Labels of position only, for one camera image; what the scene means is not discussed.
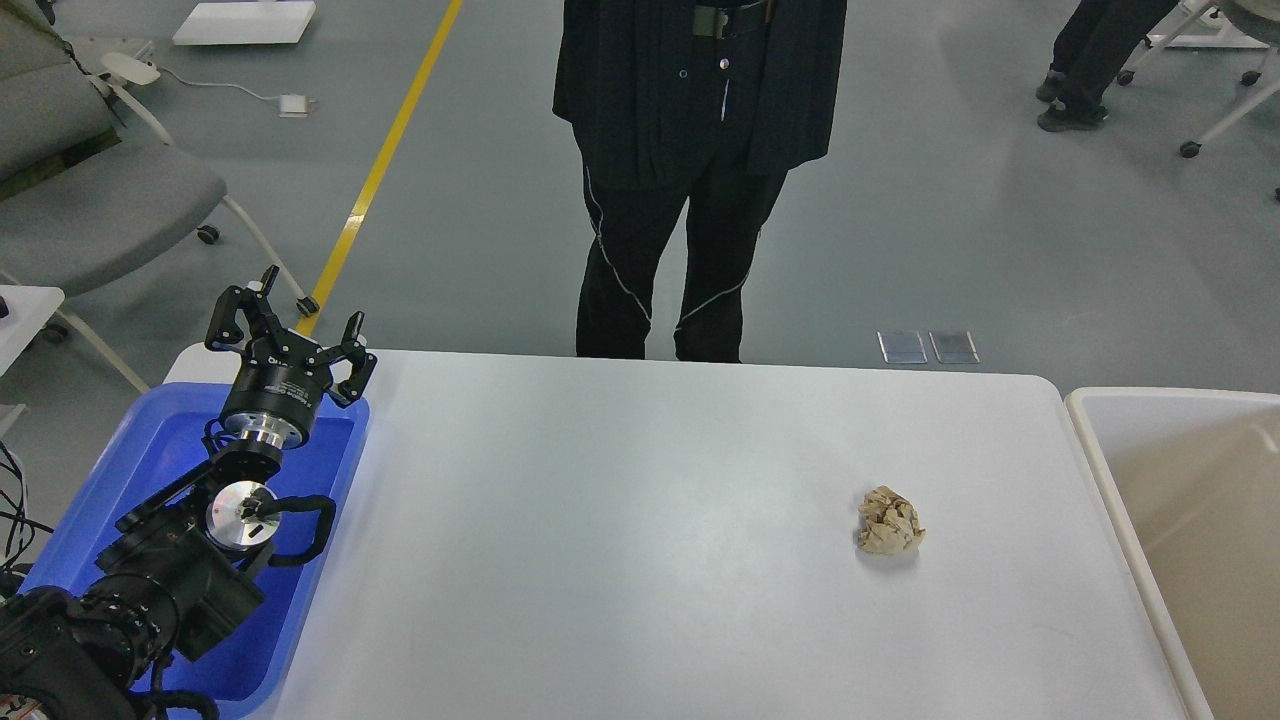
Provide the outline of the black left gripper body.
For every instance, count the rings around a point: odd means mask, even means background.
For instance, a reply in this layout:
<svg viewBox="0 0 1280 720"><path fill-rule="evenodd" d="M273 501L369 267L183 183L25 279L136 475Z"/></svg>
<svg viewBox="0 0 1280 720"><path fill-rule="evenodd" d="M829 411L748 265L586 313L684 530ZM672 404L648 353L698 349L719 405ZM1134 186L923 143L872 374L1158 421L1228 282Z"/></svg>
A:
<svg viewBox="0 0 1280 720"><path fill-rule="evenodd" d="M264 428L282 437L282 448L307 443L332 386L326 368L307 364L320 350L320 345L301 336L282 345L270 336L251 340L220 411L221 427L233 433Z"/></svg>

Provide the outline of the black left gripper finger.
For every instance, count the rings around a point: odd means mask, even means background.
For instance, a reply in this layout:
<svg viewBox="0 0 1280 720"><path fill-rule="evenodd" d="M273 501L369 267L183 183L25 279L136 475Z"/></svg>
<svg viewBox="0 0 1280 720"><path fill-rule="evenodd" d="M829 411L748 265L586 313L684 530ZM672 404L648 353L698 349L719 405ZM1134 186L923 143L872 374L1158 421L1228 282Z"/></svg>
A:
<svg viewBox="0 0 1280 720"><path fill-rule="evenodd" d="M364 397L378 364L362 340L365 313L352 313L339 341L330 347L319 347L310 354L310 370L321 382L321 389L338 407L348 407ZM349 372L337 379L332 368L346 364Z"/></svg>
<svg viewBox="0 0 1280 720"><path fill-rule="evenodd" d="M270 265L256 286L233 284L221 292L205 333L205 348L250 354L252 343L262 338L276 351L284 348L285 328L269 302L279 272L278 265Z"/></svg>

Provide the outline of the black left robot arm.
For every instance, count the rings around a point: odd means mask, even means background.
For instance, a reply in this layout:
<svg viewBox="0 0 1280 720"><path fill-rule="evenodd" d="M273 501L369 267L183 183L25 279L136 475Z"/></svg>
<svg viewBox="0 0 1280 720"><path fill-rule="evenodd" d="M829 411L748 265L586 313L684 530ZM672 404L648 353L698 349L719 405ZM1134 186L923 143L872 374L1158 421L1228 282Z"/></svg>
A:
<svg viewBox="0 0 1280 720"><path fill-rule="evenodd" d="M269 302L278 272L215 302L205 346L238 355L239 369L205 427L206 459L116 520L83 594L41 585L3 603L5 719L219 717L207 694L164 688L173 659L201 659L248 620L266 598L261 570L326 548L337 501L278 496L269 482L308 442L323 400L362 397L378 357L361 311L330 347L284 328Z"/></svg>

